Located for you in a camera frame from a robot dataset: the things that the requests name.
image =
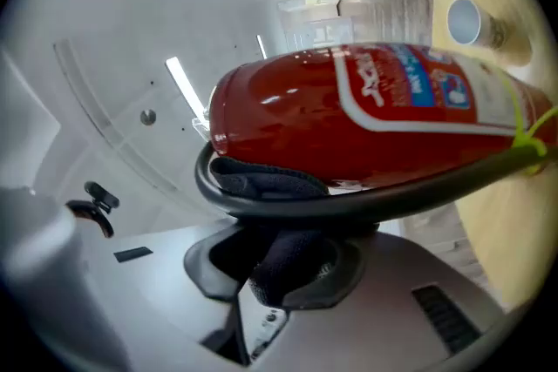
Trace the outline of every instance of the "blue label section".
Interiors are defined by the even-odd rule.
[[[411,87],[411,104],[415,107],[434,107],[434,93],[430,79],[419,60],[405,45],[390,45],[401,65]]]

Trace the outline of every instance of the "red bottle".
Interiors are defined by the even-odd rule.
[[[499,68],[408,44],[352,44],[245,64],[217,85],[214,149],[310,173],[330,185],[386,186],[505,151],[512,95]],[[552,107],[509,75],[526,129]],[[555,118],[535,135],[556,144]]]

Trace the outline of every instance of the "black slot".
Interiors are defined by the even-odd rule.
[[[131,250],[118,251],[117,253],[114,253],[114,257],[119,263],[122,263],[122,262],[128,262],[129,260],[138,259],[140,257],[147,256],[148,254],[152,254],[152,253],[153,251],[151,251],[147,247],[137,247],[137,248],[132,248]]]
[[[452,354],[480,338],[480,331],[439,287],[417,288],[412,295]]]

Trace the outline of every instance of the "yellow-green cord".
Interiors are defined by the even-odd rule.
[[[506,74],[501,72],[500,70],[496,71],[506,87],[507,91],[512,97],[512,102],[514,103],[514,114],[515,114],[515,138],[514,142],[512,143],[512,147],[524,147],[527,145],[531,145],[537,151],[540,157],[544,157],[548,149],[546,145],[540,140],[534,137],[536,132],[539,128],[550,118],[558,113],[558,106],[554,106],[551,109],[547,110],[542,116],[536,120],[536,122],[531,126],[529,130],[526,132],[523,130],[523,114],[521,113],[520,103],[515,94],[515,90],[512,86],[510,79],[507,77]],[[539,165],[531,166],[526,170],[526,173],[533,174],[538,172],[541,167]]]

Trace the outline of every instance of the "vent grille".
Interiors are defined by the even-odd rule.
[[[457,354],[480,337],[479,330],[439,287],[418,288],[412,294],[452,354]]]

